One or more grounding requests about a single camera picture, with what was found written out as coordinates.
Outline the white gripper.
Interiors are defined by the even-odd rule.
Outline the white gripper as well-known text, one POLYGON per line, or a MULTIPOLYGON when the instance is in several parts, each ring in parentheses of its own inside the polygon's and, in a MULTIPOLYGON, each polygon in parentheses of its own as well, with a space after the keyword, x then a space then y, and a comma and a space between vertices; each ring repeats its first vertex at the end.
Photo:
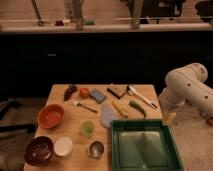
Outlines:
POLYGON ((175 94, 168 88, 164 88, 158 96, 163 114, 162 123, 166 126, 170 125, 176 117, 176 113, 183 106, 183 98, 175 94))

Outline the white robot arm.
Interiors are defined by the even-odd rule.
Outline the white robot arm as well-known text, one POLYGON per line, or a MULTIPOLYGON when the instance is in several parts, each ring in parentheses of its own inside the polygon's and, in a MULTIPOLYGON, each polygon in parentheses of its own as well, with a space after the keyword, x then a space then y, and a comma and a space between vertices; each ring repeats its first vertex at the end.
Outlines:
POLYGON ((164 125, 172 123, 185 101, 213 117, 213 88, 205 84, 207 78, 208 71, 200 63, 191 63, 167 73, 166 87, 158 97, 164 125))

